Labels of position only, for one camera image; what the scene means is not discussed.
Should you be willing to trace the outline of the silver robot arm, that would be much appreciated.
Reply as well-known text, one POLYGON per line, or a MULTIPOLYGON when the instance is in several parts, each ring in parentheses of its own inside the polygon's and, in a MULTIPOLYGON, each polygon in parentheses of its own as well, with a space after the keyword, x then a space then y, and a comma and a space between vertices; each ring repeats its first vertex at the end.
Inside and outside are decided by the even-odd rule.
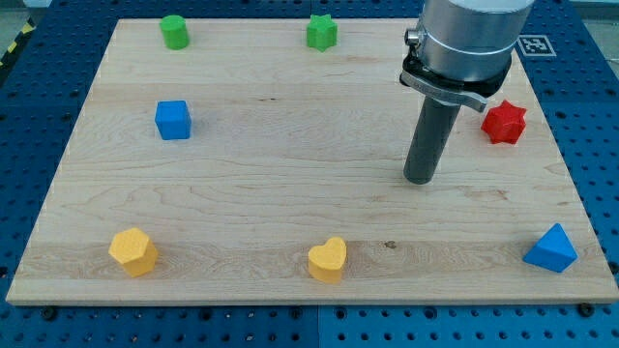
POLYGON ((533 0, 427 0, 400 82, 450 106, 484 111, 512 64, 512 50, 533 0))

